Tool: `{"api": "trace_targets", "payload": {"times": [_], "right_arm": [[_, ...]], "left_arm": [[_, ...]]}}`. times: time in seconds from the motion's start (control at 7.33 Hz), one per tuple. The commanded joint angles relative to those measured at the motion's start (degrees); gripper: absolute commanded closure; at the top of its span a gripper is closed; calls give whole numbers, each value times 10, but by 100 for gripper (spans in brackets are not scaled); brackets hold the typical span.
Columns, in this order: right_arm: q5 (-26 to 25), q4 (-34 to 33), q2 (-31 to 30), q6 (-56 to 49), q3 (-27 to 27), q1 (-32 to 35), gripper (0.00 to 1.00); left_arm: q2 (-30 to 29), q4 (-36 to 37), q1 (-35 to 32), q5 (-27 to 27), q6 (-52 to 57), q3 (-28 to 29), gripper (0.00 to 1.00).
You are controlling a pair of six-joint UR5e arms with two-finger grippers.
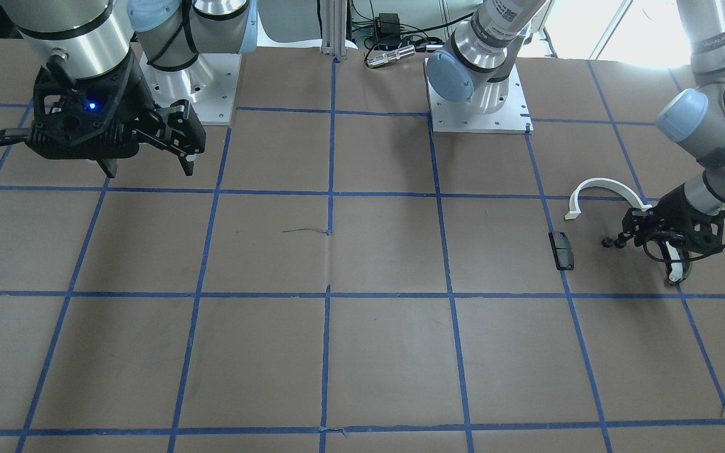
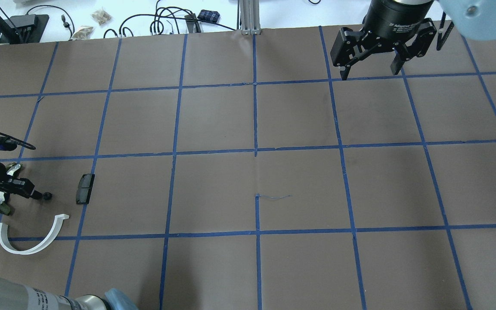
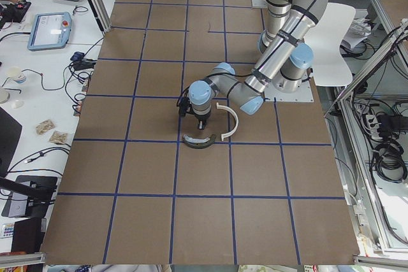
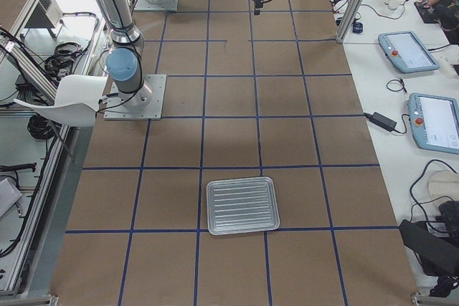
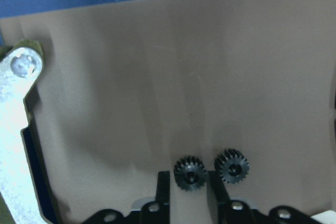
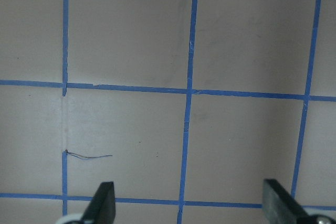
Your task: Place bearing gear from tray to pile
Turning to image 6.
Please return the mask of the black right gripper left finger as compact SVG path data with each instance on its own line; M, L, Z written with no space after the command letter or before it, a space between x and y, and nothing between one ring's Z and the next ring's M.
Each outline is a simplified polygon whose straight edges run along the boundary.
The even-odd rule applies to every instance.
M116 216L115 203L114 183L101 183L84 211L81 223L113 224Z

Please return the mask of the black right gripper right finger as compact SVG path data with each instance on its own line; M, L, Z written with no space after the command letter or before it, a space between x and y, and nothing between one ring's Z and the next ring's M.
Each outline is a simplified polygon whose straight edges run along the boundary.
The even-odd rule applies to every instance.
M262 210L268 223L315 223L315 217L308 215L276 179L264 179L262 186Z

